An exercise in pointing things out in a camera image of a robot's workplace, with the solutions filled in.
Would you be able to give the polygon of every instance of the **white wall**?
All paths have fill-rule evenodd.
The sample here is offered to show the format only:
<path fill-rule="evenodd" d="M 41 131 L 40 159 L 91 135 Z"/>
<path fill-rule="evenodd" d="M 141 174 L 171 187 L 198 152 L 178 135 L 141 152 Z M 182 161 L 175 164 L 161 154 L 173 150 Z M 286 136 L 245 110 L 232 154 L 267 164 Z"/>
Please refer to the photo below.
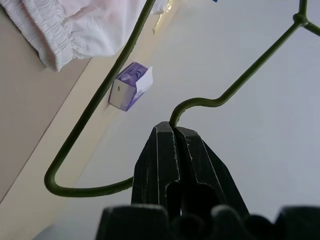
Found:
<path fill-rule="evenodd" d="M 77 187 L 130 177 L 152 127 L 192 97 L 219 97 L 293 23 L 298 0 L 190 0 L 150 60 L 154 85 L 105 133 Z M 320 2 L 309 16 L 320 25 Z M 196 130 L 228 166 L 252 213 L 270 219 L 283 205 L 320 202 L 320 38 L 294 36 L 222 107 L 187 110 Z M 70 199 L 38 239 L 94 239 L 105 206 L 129 204 L 131 190 Z"/>

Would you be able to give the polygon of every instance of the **small cardboard box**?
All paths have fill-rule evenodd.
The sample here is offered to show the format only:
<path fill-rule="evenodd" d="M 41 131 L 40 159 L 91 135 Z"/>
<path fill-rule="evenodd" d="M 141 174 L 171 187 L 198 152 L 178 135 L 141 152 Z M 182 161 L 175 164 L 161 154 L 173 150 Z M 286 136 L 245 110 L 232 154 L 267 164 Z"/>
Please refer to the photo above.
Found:
<path fill-rule="evenodd" d="M 152 83 L 152 67 L 148 69 L 133 62 L 114 80 L 109 103 L 126 112 L 150 88 Z"/>

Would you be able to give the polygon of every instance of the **wire hanger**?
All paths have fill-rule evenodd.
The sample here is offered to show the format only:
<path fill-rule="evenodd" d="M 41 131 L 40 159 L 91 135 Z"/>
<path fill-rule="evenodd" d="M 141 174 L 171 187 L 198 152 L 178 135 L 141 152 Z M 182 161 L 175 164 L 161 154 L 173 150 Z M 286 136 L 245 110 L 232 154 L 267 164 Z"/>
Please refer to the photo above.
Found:
<path fill-rule="evenodd" d="M 55 177 L 61 164 L 64 162 L 71 148 L 75 144 L 77 138 L 85 128 L 90 117 L 96 110 L 103 97 L 106 95 L 108 89 L 113 84 L 117 75 L 121 71 L 131 52 L 133 51 L 155 1 L 156 0 L 146 1 L 142 12 L 137 20 L 137 23 L 135 24 L 135 27 L 132 31 L 132 34 L 124 49 L 122 50 L 120 56 L 115 61 L 110 72 L 105 77 L 104 81 L 90 100 L 78 122 L 72 129 L 70 135 L 67 137 L 53 162 L 51 163 L 50 167 L 48 168 L 44 176 L 44 184 L 52 194 L 69 198 L 90 198 L 115 194 L 132 187 L 133 177 L 111 185 L 90 188 L 73 188 L 59 186 L 56 183 Z M 254 75 L 258 71 L 258 69 L 263 64 L 265 64 L 265 62 L 292 36 L 292 34 L 298 28 L 303 27 L 320 37 L 320 27 L 311 23 L 307 18 L 307 4 L 308 0 L 300 0 L 299 12 L 293 15 L 292 26 L 290 26 L 289 29 L 265 53 L 263 53 L 262 56 L 260 56 L 220 97 L 216 99 L 207 99 L 201 97 L 191 98 L 183 101 L 178 106 L 176 106 L 169 121 L 171 127 L 174 129 L 177 126 L 180 116 L 185 110 L 189 108 L 196 106 L 216 108 L 225 104 L 252 77 L 252 75 Z"/>

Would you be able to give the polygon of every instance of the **ruffled fabric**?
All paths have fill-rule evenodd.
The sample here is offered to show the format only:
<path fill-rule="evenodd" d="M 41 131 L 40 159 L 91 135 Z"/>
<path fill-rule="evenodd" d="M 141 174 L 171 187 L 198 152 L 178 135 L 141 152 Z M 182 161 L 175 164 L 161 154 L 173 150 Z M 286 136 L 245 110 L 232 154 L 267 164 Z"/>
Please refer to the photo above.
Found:
<path fill-rule="evenodd" d="M 112 56 L 126 43 L 146 0 L 0 0 L 44 65 Z M 153 14 L 167 0 L 157 0 Z"/>

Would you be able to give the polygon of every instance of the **white cloth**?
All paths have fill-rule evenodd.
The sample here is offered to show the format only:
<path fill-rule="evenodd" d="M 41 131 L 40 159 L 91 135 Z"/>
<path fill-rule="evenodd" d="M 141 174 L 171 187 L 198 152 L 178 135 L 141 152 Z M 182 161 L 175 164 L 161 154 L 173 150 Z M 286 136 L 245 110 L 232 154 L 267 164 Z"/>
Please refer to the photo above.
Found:
<path fill-rule="evenodd" d="M 146 0 L 0 0 L 11 20 L 59 71 L 74 58 L 112 56 L 128 40 Z M 167 0 L 156 0 L 152 14 Z"/>

